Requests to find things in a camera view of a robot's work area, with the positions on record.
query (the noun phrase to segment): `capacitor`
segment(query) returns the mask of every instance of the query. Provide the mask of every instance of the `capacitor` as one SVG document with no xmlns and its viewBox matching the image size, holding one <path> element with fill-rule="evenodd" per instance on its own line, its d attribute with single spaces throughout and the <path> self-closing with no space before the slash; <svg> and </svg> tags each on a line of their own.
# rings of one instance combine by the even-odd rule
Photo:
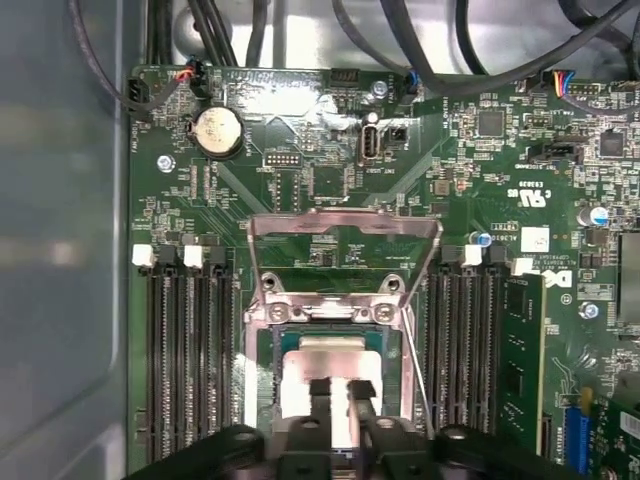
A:
<svg viewBox="0 0 640 480">
<path fill-rule="evenodd" d="M 604 207 L 584 207 L 578 214 L 578 223 L 583 227 L 606 227 L 609 211 Z"/>
<path fill-rule="evenodd" d="M 194 119 L 190 135 L 210 158 L 224 160 L 240 151 L 243 144 L 240 117 L 227 107 L 210 107 Z"/>
<path fill-rule="evenodd" d="M 486 232 L 473 232 L 469 234 L 469 243 L 472 245 L 480 245 L 482 248 L 487 248 L 492 242 L 491 235 Z"/>
<path fill-rule="evenodd" d="M 578 313 L 585 320 L 593 320 L 600 314 L 600 309 L 595 303 L 583 302 L 578 309 Z"/>
</svg>

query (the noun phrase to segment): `integrated circuit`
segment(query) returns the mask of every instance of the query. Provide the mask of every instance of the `integrated circuit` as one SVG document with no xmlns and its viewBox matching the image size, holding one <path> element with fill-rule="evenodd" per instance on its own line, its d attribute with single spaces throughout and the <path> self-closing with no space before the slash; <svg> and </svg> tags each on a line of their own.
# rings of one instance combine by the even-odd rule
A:
<svg viewBox="0 0 640 480">
<path fill-rule="evenodd" d="M 478 135 L 502 137 L 504 135 L 504 112 L 482 110 L 478 113 Z"/>
<path fill-rule="evenodd" d="M 624 134 L 606 130 L 600 134 L 600 156 L 601 157 L 623 157 L 624 156 Z"/>
</svg>

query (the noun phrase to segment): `blue capacitor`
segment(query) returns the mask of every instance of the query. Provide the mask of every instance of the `blue capacitor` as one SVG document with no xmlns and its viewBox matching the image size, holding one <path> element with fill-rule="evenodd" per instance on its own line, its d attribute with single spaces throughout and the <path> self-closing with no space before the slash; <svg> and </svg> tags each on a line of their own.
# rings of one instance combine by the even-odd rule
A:
<svg viewBox="0 0 640 480">
<path fill-rule="evenodd" d="M 473 232 L 469 235 L 469 243 L 472 245 L 480 245 L 482 248 L 487 248 L 491 245 L 491 242 L 493 242 L 491 235 L 486 232 Z"/>
</svg>

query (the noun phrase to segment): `chip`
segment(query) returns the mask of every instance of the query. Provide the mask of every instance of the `chip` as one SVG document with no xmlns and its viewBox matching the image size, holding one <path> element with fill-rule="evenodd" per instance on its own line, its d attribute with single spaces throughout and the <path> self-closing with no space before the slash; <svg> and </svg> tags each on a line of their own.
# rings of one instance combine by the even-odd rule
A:
<svg viewBox="0 0 640 480">
<path fill-rule="evenodd" d="M 436 180 L 433 182 L 433 192 L 438 197 L 448 197 L 451 191 L 449 180 Z"/>
<path fill-rule="evenodd" d="M 624 156 L 624 134 L 621 132 L 606 131 L 600 134 L 601 157 Z"/>
<path fill-rule="evenodd" d="M 502 137 L 504 135 L 504 112 L 480 112 L 478 114 L 478 135 L 481 137 Z"/>
</svg>

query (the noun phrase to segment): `white label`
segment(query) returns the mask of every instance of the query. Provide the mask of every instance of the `white label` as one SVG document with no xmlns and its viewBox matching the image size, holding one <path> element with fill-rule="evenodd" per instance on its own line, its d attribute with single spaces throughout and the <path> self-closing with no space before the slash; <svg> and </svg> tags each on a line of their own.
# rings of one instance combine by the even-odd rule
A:
<svg viewBox="0 0 640 480">
<path fill-rule="evenodd" d="M 547 227 L 522 227 L 520 230 L 520 251 L 522 253 L 548 253 L 549 229 Z"/>
<path fill-rule="evenodd" d="M 620 412 L 620 429 L 640 440 L 640 420 Z"/>
<path fill-rule="evenodd" d="M 524 208 L 544 208 L 547 206 L 547 198 L 551 198 L 551 190 L 530 190 L 530 189 L 509 189 L 507 197 L 520 198 L 520 203 Z"/>
</svg>

